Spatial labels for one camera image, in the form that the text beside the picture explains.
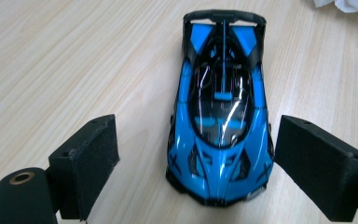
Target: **car rear wing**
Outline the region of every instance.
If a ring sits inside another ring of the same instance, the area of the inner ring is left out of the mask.
[[[191,22],[195,20],[210,20],[212,22],[228,22],[234,23],[236,21],[247,21],[257,24],[257,26],[265,26],[266,20],[252,12],[243,12],[238,10],[202,10],[194,11],[185,14],[183,17],[184,22]]]

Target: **wood grain surface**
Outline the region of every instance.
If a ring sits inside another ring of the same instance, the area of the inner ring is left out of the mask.
[[[274,142],[286,114],[358,148],[358,14],[309,0],[1,0],[0,179],[47,168],[48,155],[83,124],[114,113],[121,161],[89,223],[329,223],[278,165],[263,194],[224,209],[199,205],[165,180],[182,18],[208,8],[268,22]]]

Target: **black bracket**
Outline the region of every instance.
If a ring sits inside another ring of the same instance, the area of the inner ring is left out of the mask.
[[[49,157],[49,168],[26,168],[0,181],[0,223],[85,220],[118,163],[115,115],[93,119]]]
[[[275,162],[331,221],[358,208],[358,149],[303,119],[282,116]]]

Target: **car windshield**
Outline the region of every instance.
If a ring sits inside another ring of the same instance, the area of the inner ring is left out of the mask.
[[[233,147],[247,134],[253,115],[252,80],[241,64],[204,63],[196,68],[189,98],[195,130],[215,147]]]

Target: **model sports car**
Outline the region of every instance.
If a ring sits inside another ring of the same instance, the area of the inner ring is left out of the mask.
[[[249,199],[269,180],[274,152],[262,70],[265,29],[265,19],[249,12],[184,16],[166,177],[203,204]]]

